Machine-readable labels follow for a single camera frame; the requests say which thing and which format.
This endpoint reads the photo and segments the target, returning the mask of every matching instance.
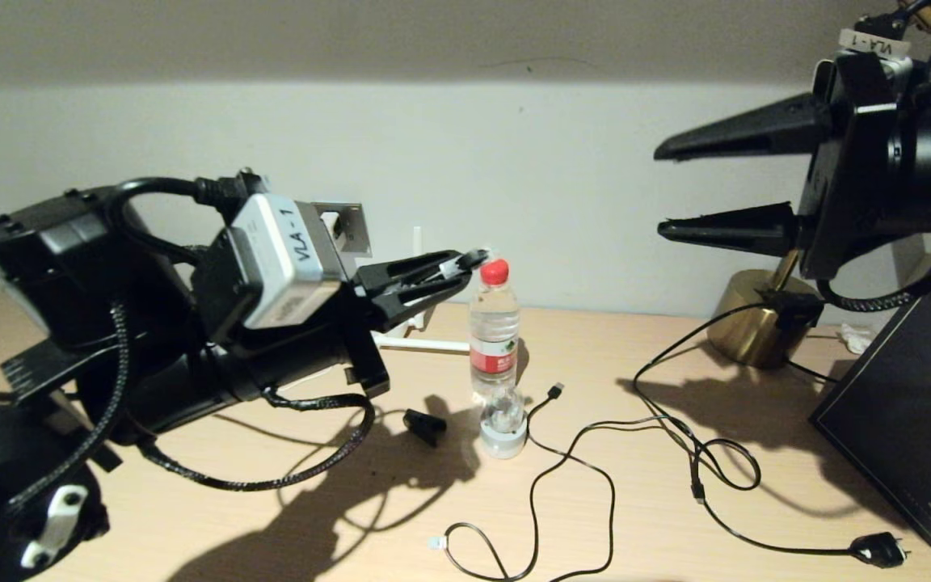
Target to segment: robotic arm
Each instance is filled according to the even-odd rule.
[[[865,16],[842,49],[821,61],[809,93],[670,137],[656,159],[812,154],[798,213],[787,203],[665,221],[683,243],[778,255],[799,250],[799,270],[827,301],[885,310],[931,290],[931,277],[875,299],[850,299],[828,282],[873,248],[931,233],[931,57],[909,58],[909,19],[931,0]]]
[[[210,247],[178,247],[145,231],[129,205],[165,192],[225,220]],[[369,399],[390,380],[370,331],[388,331],[469,283],[483,251],[441,251],[348,272],[339,215],[269,192],[249,170],[196,181],[145,178],[68,191],[0,215],[0,270],[48,339],[2,365],[0,581],[27,579],[108,531],[87,462],[134,445],[202,485],[275,489],[332,467],[365,438]],[[192,288],[174,263],[189,263]],[[364,394],[289,400],[277,388],[349,364]],[[77,391],[64,394],[74,381]],[[156,436],[264,397],[295,410],[360,407],[364,419],[328,459],[258,483],[210,478],[167,457]],[[78,400],[85,416],[68,400]]]

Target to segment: small black clip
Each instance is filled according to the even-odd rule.
[[[404,427],[411,431],[418,438],[421,438],[426,445],[436,449],[436,438],[448,430],[448,424],[439,416],[432,416],[418,410],[407,409],[404,412]]]

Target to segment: bottle label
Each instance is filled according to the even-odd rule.
[[[483,339],[470,340],[470,362],[480,372],[502,373],[512,368],[516,362],[516,339],[503,342],[484,342]]]

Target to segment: black box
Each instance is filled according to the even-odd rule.
[[[810,420],[931,545],[931,294],[894,314]]]

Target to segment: white tissue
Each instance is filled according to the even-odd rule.
[[[851,353],[861,355],[871,345],[871,340],[875,339],[875,332],[868,327],[853,327],[844,323],[839,327],[839,338]]]

